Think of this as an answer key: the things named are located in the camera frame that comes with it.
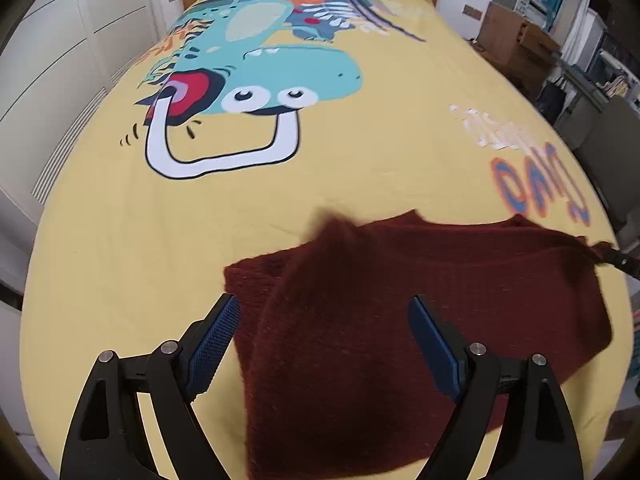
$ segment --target bed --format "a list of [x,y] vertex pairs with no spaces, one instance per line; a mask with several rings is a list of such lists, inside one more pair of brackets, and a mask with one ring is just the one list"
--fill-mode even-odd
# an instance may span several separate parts
[[[368,222],[413,208],[457,224],[520,213],[614,240],[569,150],[431,0],[198,0],[104,100],[44,211],[20,365],[49,461],[59,467],[102,350],[143,354],[179,336],[223,291],[225,266],[298,245],[318,210]],[[562,386],[587,469],[632,351],[624,277],[598,278],[613,340]],[[175,478],[141,403],[159,472]],[[233,345],[194,410],[231,478],[245,478]],[[414,478],[423,463],[382,477]]]

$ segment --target teal cartoon creature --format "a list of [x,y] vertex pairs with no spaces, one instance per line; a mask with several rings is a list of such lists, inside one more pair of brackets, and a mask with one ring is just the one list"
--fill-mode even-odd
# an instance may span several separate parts
[[[318,42],[262,46],[283,28],[316,38],[312,27],[286,24],[294,12],[292,2],[215,2],[196,6],[180,19],[177,27],[200,20],[207,28],[152,67],[144,82],[162,88],[138,102],[149,105],[146,160],[168,178],[197,178],[288,160],[300,143],[299,110],[346,97],[362,85],[354,60],[336,48]],[[254,150],[177,160],[168,147],[166,127],[183,124],[198,113],[274,116],[273,139]]]

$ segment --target dark red sweater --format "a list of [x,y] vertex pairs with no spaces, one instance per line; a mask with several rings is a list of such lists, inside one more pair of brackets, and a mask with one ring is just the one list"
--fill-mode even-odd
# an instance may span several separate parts
[[370,474],[431,453],[453,405],[409,330],[414,294],[469,342],[540,352],[566,380],[611,339],[599,261],[520,216],[449,226],[409,212],[361,227],[329,219],[310,243],[227,267],[242,309],[250,477]]

